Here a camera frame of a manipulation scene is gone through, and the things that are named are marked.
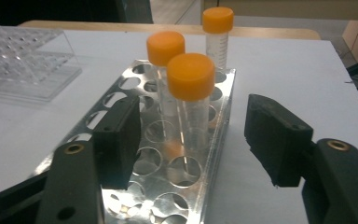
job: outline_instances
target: white table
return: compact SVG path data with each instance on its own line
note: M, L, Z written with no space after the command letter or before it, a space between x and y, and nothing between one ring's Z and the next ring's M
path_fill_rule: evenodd
M0 190L27 178L134 59L148 33L66 31L83 73L46 104L0 98ZM187 52L204 52L186 35ZM231 37L237 68L231 120L207 223L308 223L301 188L276 189L243 137L249 93L273 98L305 120L313 140L358 147L358 92L327 41Z

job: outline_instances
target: orange cap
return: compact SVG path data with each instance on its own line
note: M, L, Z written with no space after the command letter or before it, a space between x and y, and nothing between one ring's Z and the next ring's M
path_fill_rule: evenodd
M229 7L211 7L203 11L202 28L209 34L222 34L232 30L234 12Z
M177 99L202 100L213 92L213 61L198 53L178 55L168 63L167 83L172 96Z
M185 38L175 31L155 33L147 38L149 62L157 66L167 66L171 58L185 53Z

